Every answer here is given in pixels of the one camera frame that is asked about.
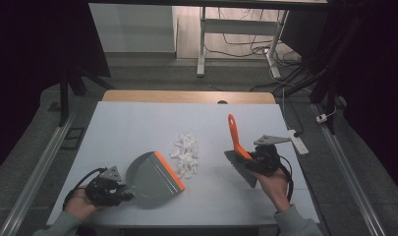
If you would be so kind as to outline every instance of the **desk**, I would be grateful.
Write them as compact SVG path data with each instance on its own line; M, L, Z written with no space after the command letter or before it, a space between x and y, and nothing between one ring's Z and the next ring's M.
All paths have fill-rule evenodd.
M229 104L217 104L219 100ZM254 149L263 134L285 137L279 106L269 93L219 91L110 90L97 104L57 203L52 224L64 197L92 169L117 165L123 175L139 155L158 150L170 165L173 142L181 133L199 142L199 170L182 179L186 190L165 203L133 199L96 214L91 223L107 227L261 226L276 224L274 205L260 185L248 186L224 156L231 150L227 115L235 115L241 143ZM318 217L291 143L277 145L293 166L292 203L304 217Z

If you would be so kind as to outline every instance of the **hand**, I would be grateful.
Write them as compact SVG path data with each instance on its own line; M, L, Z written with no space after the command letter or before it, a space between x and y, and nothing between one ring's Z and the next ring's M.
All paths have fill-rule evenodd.
M64 211L74 215L81 221L85 221L96 211L105 208L107 208L107 206L93 205L85 194L85 188L78 188L76 192L74 192L70 200L67 202Z
M266 176L251 171L251 173L257 178L263 191L274 203L276 209L281 212L290 208L290 202L287 199L287 176L278 168L272 175Z

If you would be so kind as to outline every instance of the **white paper scrap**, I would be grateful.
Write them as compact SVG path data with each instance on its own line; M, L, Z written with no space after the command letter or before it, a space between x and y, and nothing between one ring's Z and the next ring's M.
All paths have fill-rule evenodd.
M179 178L192 178L198 173L199 144L191 134L180 134L171 150L171 158L177 158L177 174Z

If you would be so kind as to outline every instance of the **gray dustpan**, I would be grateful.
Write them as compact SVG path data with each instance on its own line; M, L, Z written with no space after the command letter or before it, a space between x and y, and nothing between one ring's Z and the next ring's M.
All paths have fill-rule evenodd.
M162 201L185 189L170 165L158 151L134 160L126 172L126 186L116 194L146 201Z

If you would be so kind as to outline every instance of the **white connector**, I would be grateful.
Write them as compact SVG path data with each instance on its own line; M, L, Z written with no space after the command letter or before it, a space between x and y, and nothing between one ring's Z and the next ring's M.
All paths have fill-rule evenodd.
M296 133L295 130L289 130L288 134L290 135L291 142L293 142L294 148L296 148L297 152L300 155L305 155L309 153L306 146L303 144L302 139L300 137L295 137L294 134Z
M327 120L327 116L325 114L319 115L315 117L315 120L317 123L323 123L324 121Z

